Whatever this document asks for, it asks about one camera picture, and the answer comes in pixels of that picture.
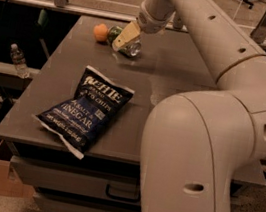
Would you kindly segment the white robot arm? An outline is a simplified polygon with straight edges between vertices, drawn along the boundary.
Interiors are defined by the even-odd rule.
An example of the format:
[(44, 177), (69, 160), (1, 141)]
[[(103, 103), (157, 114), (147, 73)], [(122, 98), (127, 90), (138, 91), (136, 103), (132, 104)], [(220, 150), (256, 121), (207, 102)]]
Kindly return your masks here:
[(266, 52), (212, 0), (145, 0), (113, 43), (179, 14), (217, 85), (163, 99), (141, 140), (142, 212), (230, 212), (234, 172), (266, 157)]

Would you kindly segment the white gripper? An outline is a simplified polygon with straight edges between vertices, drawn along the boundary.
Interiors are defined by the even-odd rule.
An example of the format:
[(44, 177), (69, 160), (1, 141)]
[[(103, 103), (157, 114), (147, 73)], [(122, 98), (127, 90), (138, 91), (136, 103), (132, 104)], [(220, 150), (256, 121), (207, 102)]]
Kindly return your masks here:
[(144, 33), (152, 34), (162, 31), (170, 21), (174, 9), (163, 7), (151, 2), (144, 1), (141, 3), (140, 12), (137, 21), (132, 21), (126, 25), (121, 33), (112, 43), (112, 48), (118, 52), (131, 42), (140, 37), (141, 30)]

